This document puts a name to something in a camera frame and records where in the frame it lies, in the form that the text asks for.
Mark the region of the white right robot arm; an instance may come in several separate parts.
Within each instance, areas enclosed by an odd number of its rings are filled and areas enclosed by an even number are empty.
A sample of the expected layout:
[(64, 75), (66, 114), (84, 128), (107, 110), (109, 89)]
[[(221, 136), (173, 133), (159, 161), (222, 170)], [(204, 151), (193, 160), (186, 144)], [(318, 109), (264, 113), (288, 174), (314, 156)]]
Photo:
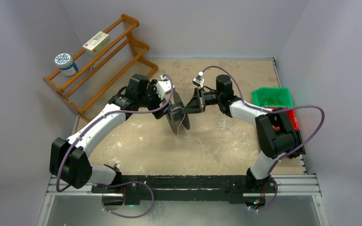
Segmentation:
[(234, 94), (228, 75), (216, 77), (216, 88), (205, 91), (200, 73), (192, 82), (196, 85), (191, 100), (183, 109), (183, 114), (203, 113), (209, 105), (217, 105), (220, 111), (236, 119), (255, 126), (260, 153), (254, 164), (248, 168), (246, 186), (256, 192), (269, 181), (273, 164), (300, 144), (300, 137), (286, 112), (275, 113), (271, 109), (250, 105)]

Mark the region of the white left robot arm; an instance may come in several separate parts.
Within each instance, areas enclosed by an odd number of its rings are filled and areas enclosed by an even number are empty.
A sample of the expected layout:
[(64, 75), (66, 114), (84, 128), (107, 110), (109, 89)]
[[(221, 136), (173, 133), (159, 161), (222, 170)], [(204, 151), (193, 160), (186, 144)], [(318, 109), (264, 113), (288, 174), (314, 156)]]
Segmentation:
[(141, 74), (133, 75), (124, 88), (125, 93), (114, 95), (103, 110), (85, 127), (66, 139), (56, 138), (51, 144), (49, 171), (56, 176), (56, 191), (73, 187), (79, 189), (87, 183), (103, 185), (109, 192), (120, 190), (122, 180), (114, 166), (93, 166), (89, 157), (97, 145), (117, 126), (134, 114), (153, 114), (160, 119), (169, 112), (175, 85), (169, 75), (150, 80)]

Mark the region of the black perforated cable spool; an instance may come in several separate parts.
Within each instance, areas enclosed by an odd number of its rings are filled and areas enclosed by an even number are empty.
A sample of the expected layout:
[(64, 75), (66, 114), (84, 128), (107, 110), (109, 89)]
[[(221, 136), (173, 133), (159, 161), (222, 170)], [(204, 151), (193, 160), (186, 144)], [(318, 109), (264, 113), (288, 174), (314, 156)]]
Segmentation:
[(177, 91), (174, 91), (173, 100), (175, 103), (171, 103), (166, 117), (173, 133), (177, 135), (178, 126), (182, 125), (186, 130), (189, 130), (190, 122), (188, 115), (182, 113), (182, 110), (185, 108), (185, 106), (181, 96)]

